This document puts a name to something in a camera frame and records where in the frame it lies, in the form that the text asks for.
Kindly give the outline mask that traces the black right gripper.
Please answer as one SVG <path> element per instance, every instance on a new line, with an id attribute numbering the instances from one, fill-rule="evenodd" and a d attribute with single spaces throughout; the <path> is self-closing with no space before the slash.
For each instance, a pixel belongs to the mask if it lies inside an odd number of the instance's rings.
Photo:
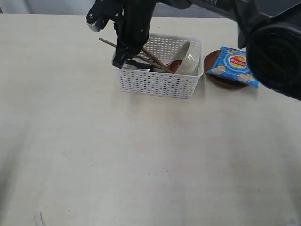
<path id="1" fill-rule="evenodd" d="M 128 53 L 139 53 L 149 38 L 155 0 L 123 1 L 123 22 L 118 34 L 112 65 L 122 69 L 131 58 Z"/>

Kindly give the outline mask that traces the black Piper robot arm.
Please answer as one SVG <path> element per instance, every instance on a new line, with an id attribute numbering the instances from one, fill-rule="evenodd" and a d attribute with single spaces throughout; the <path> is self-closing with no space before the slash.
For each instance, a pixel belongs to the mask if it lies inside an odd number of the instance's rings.
<path id="1" fill-rule="evenodd" d="M 238 25 L 238 47 L 246 49 L 249 68 L 265 87 L 301 97 L 301 3 L 298 0 L 167 0 L 178 9 L 205 8 Z M 121 68 L 147 42 L 156 2 L 112 0 L 117 46 L 113 65 Z"/>

